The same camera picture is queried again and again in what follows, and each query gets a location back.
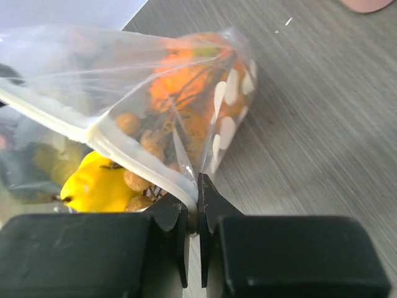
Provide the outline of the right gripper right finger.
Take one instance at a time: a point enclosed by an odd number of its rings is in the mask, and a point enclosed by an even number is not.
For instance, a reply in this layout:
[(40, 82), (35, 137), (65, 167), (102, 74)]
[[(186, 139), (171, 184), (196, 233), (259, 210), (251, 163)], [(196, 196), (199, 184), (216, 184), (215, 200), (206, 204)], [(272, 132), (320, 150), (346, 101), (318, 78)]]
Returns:
[(338, 215), (245, 215), (198, 176), (202, 287), (208, 297), (388, 297), (363, 226)]

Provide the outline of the polka dot zip top bag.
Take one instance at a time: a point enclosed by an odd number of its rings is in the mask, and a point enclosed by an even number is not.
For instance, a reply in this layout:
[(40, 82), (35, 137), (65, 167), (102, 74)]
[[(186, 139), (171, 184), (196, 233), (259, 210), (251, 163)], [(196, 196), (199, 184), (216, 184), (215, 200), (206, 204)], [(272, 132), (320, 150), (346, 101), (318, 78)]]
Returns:
[[(155, 70), (178, 39), (216, 33), (246, 64), (241, 81), (215, 88), (215, 115), (202, 154), (183, 146), (182, 122), (165, 135), (165, 160), (143, 149), (115, 123), (132, 112), (143, 128), (161, 131), (149, 109)], [(1, 32), (1, 189), (18, 204), (76, 210), (58, 197), (92, 151), (176, 196), (197, 213), (200, 173), (214, 175), (251, 106), (257, 65), (249, 40), (234, 28), (176, 38), (75, 25), (40, 25)]]

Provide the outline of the yellow fake pear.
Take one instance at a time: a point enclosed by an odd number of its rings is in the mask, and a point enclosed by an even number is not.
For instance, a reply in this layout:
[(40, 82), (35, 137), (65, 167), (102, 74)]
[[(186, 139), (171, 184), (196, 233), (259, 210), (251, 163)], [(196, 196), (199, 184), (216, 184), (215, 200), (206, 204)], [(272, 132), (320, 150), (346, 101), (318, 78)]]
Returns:
[(64, 183), (58, 199), (78, 212), (123, 212), (138, 194), (125, 183), (125, 171), (92, 151)]

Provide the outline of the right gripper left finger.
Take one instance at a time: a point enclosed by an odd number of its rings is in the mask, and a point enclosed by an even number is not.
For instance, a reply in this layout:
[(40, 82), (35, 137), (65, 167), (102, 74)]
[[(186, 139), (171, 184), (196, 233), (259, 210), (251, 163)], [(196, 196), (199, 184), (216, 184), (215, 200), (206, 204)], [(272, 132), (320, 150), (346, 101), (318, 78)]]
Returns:
[(1, 229), (1, 296), (181, 297), (188, 215), (172, 195), (137, 213), (18, 215)]

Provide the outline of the fake longan bunch with stem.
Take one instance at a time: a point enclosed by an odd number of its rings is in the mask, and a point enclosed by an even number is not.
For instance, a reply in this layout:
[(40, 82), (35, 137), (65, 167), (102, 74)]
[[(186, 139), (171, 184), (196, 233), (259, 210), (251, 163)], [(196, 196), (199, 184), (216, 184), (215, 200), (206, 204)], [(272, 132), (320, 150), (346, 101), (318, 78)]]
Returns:
[[(165, 160), (165, 134), (160, 130), (143, 128), (143, 121), (132, 112), (122, 112), (115, 118), (117, 127), (129, 137), (140, 136), (139, 143), (147, 153), (159, 161)], [(153, 205), (167, 192), (141, 176), (126, 170), (123, 174), (122, 194), (126, 197), (112, 206), (115, 212), (135, 212)]]

